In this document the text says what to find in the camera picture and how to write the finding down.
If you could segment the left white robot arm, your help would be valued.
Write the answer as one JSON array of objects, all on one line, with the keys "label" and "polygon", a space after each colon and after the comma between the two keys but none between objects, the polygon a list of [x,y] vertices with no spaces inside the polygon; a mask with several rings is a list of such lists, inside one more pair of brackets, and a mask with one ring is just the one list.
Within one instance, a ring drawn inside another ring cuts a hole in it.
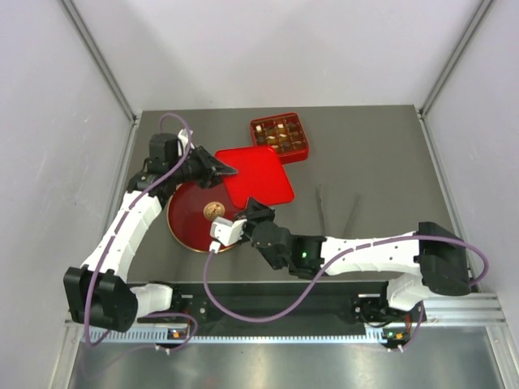
[{"label": "left white robot arm", "polygon": [[177,135],[154,134],[148,152],[98,246],[80,267],[69,267],[63,277],[75,323],[125,332],[149,314],[157,312],[170,322],[183,314],[184,303],[174,296],[172,286],[149,282],[130,287],[130,265],[149,227],[178,186],[192,182],[202,189],[213,188],[238,171],[203,147],[193,146],[186,130]]}]

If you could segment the metal tongs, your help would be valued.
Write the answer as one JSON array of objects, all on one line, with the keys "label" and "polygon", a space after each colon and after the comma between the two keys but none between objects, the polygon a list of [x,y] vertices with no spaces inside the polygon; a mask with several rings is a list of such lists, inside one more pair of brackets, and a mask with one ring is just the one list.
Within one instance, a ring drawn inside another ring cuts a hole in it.
[{"label": "metal tongs", "polygon": [[[325,212],[324,212],[324,198],[323,198],[323,192],[322,192],[321,185],[318,185],[315,188],[315,201],[316,201],[318,219],[319,219],[319,224],[320,224],[320,232],[323,235],[326,235],[327,234],[327,222],[326,222],[326,217],[325,217]],[[345,226],[342,231],[342,237],[348,237],[351,234],[361,202],[362,202],[362,195],[360,193],[357,193],[354,196],[354,201],[352,203],[352,207],[347,216]]]}]

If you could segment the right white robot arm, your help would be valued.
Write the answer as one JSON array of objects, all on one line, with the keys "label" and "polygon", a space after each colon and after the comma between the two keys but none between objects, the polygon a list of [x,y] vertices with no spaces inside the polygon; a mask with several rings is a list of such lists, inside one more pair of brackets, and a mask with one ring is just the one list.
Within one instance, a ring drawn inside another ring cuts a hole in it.
[{"label": "right white robot arm", "polygon": [[299,279],[350,272],[395,272],[378,303],[380,314],[398,320],[419,302],[435,296],[459,297],[471,291],[464,242],[434,222],[395,237],[337,238],[291,233],[278,226],[270,207],[250,199],[235,220],[274,270]]}]

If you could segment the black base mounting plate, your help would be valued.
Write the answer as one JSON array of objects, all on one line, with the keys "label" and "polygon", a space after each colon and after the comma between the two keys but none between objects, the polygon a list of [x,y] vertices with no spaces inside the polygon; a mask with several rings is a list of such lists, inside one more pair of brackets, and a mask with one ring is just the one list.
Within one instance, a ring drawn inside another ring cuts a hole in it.
[{"label": "black base mounting plate", "polygon": [[[295,303],[305,282],[211,283],[217,302],[235,314],[252,318],[279,314]],[[173,286],[171,311],[190,314],[199,336],[349,336],[363,335],[371,325],[408,327],[420,309],[391,310],[384,302],[384,282],[319,282],[297,308],[270,323],[246,323],[221,312],[201,283]]]}]

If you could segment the round dark red plate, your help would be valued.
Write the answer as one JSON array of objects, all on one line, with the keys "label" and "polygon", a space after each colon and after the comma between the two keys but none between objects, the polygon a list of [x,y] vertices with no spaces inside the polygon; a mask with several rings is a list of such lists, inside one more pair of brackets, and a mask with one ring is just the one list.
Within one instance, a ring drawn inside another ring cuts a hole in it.
[{"label": "round dark red plate", "polygon": [[241,210],[233,205],[223,184],[202,189],[189,182],[179,186],[169,200],[168,226],[187,249],[206,253],[212,242],[212,222],[218,216],[232,220]]}]

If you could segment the red box lid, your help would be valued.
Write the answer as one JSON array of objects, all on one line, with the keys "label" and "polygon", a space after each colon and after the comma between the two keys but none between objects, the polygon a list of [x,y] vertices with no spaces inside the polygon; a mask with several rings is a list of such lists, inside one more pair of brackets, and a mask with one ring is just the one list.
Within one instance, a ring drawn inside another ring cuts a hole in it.
[{"label": "red box lid", "polygon": [[223,178],[232,204],[244,209],[249,199],[267,206],[290,203],[295,194],[277,153],[269,146],[220,150],[215,157],[237,173]]}]

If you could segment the red chocolate box with tray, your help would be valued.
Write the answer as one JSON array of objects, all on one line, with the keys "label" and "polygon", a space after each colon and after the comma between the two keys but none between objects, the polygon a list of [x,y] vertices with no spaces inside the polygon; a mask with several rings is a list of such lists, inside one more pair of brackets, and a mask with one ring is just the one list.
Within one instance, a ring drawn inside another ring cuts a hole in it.
[{"label": "red chocolate box with tray", "polygon": [[[283,123],[285,128],[277,127]],[[261,126],[259,133],[256,126]],[[251,140],[254,146],[269,146],[282,164],[304,161],[309,156],[309,143],[299,116],[294,112],[256,118],[250,122]]]}]

